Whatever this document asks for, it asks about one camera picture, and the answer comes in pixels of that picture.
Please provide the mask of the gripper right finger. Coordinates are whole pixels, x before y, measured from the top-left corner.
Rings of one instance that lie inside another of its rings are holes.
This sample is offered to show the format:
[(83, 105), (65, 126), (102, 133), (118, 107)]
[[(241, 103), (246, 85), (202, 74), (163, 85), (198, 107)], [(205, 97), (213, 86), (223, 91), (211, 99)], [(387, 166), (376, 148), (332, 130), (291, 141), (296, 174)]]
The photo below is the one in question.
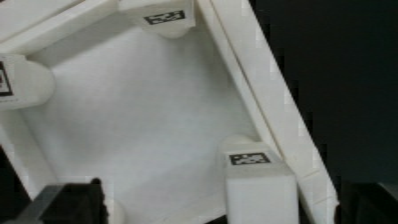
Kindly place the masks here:
[(398, 224), (398, 184), (340, 184), (335, 223)]

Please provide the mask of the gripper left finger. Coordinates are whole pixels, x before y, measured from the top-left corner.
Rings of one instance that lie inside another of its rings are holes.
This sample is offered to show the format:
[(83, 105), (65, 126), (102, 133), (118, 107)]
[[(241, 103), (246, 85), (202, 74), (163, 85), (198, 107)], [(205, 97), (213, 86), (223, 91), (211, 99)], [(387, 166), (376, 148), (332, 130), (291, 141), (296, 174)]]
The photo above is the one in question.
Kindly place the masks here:
[(8, 224), (108, 224), (101, 180), (47, 185)]

